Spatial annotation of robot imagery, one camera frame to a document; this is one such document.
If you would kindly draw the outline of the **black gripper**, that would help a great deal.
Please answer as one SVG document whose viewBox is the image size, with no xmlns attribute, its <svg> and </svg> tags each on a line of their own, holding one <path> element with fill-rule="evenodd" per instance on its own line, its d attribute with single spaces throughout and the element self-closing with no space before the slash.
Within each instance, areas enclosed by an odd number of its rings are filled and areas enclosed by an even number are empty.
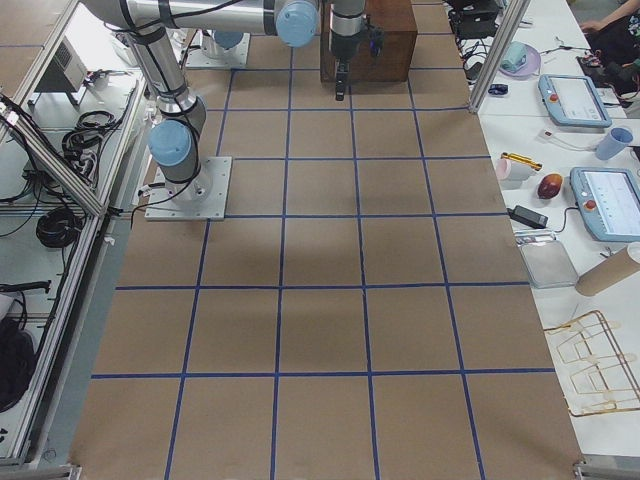
<svg viewBox="0 0 640 480">
<path fill-rule="evenodd" d="M 349 61 L 357 54 L 359 45 L 365 42 L 372 58 L 381 55 L 385 32 L 382 29 L 365 29 L 354 35 L 341 35 L 330 31 L 329 49 L 337 59 L 335 66 L 335 100 L 343 101 L 349 80 Z"/>
</svg>

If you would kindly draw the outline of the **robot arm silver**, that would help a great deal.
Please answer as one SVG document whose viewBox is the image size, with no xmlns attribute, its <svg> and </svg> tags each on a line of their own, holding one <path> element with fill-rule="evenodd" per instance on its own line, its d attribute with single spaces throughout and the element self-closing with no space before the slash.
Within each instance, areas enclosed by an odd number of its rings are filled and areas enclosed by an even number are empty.
<svg viewBox="0 0 640 480">
<path fill-rule="evenodd" d="M 322 13 L 321 1 L 226 1 L 213 11 L 214 33 L 262 33 L 277 36 L 289 47 L 301 48 L 316 34 Z M 342 101 L 349 83 L 350 63 L 360 44 L 367 40 L 375 54 L 381 49 L 383 31 L 365 14 L 364 1 L 327 1 L 328 46 L 334 57 L 335 99 Z"/>
<path fill-rule="evenodd" d="M 149 150 L 169 192 L 183 198 L 204 195 L 209 189 L 198 155 L 206 107 L 187 85 L 168 31 L 258 33 L 301 47 L 315 35 L 319 19 L 316 1 L 86 1 L 84 5 L 129 42 L 163 116 L 151 130 Z"/>
</svg>

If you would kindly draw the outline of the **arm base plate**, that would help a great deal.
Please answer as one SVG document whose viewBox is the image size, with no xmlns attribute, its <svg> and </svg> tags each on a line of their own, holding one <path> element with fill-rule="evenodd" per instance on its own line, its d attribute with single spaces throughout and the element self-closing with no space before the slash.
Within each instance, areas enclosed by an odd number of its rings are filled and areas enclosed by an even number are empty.
<svg viewBox="0 0 640 480">
<path fill-rule="evenodd" d="M 216 30 L 199 30 L 189 48 L 187 69 L 244 69 L 248 60 L 250 34 Z"/>
<path fill-rule="evenodd" d="M 164 174 L 156 168 L 155 182 L 163 186 L 150 193 L 151 206 L 145 210 L 148 221 L 222 221 L 225 218 L 233 159 L 229 156 L 206 157 L 200 161 L 200 173 L 182 191 L 182 186 L 165 185 Z"/>
</svg>

